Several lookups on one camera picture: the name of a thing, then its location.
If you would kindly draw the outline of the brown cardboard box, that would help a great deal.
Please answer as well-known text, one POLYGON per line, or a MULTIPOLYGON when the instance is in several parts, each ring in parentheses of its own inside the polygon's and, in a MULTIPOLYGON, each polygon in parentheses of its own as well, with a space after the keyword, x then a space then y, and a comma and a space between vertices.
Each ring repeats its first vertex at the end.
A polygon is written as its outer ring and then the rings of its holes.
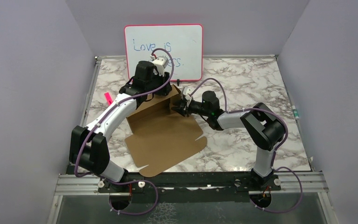
POLYGON ((180 99, 180 90, 172 85, 165 97, 156 96, 127 117, 132 135, 125 139, 139 173, 154 177, 207 146, 207 138, 194 117, 183 117, 171 110, 180 99))

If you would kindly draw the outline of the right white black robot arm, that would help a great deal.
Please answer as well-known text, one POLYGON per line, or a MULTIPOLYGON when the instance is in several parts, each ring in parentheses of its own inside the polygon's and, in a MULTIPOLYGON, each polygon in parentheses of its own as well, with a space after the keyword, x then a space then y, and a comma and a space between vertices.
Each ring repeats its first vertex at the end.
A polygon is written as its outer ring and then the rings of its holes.
POLYGON ((251 186, 261 190, 269 184, 274 172, 272 167, 276 150, 286 140, 288 128, 264 103, 226 112, 220 108, 215 92, 206 91, 202 94, 200 102, 182 95, 180 100, 173 103, 171 109, 183 117, 197 114, 216 131, 245 128, 257 146, 255 165, 251 169, 251 186))

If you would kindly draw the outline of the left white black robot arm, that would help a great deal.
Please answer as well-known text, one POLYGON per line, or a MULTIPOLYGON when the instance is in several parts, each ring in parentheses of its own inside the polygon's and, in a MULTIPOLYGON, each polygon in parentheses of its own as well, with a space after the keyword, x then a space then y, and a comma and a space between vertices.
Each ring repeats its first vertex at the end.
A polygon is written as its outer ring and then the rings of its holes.
POLYGON ((171 74, 165 71, 168 60, 158 57, 140 61, 135 75, 120 88, 114 102, 85 127, 76 126, 71 133, 69 161, 90 173, 110 179, 115 191, 127 188, 126 170, 110 159, 108 141, 118 126, 134 112, 148 95, 166 96, 172 90, 171 74))

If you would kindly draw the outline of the pink marker pen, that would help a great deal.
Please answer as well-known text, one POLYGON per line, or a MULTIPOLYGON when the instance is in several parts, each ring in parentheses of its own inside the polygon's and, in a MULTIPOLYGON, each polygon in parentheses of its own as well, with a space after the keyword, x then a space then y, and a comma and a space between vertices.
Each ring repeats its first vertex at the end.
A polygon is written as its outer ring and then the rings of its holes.
POLYGON ((113 103, 113 99, 111 98, 111 95, 109 92, 104 93, 105 99, 107 101, 108 105, 111 105, 113 103))

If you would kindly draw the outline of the pink framed whiteboard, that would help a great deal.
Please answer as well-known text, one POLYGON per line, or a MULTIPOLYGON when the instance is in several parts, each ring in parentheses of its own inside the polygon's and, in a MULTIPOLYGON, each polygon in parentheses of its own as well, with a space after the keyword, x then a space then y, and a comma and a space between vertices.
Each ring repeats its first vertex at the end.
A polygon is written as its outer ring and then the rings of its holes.
POLYGON ((128 25, 124 28, 128 77, 151 54, 168 59, 171 81, 199 81, 203 69, 203 27, 200 24, 128 25))

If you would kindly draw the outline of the green white marker pen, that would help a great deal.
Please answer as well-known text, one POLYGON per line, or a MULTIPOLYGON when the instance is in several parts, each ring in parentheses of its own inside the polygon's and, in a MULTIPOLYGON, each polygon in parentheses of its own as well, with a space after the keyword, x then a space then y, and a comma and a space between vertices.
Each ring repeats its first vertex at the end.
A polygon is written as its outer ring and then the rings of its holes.
POLYGON ((293 112, 295 120, 299 120, 300 117, 299 117, 299 113, 298 113, 297 108, 294 105, 291 108, 292 108, 292 112, 293 112))

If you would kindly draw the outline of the aluminium front rail frame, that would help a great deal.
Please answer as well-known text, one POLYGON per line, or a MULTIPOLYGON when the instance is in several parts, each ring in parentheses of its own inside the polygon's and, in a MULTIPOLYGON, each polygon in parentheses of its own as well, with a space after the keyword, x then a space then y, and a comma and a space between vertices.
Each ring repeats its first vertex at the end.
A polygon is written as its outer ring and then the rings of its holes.
POLYGON ((50 224, 336 224, 322 172, 281 170, 257 187, 249 172, 130 173, 119 186, 60 175, 50 224))

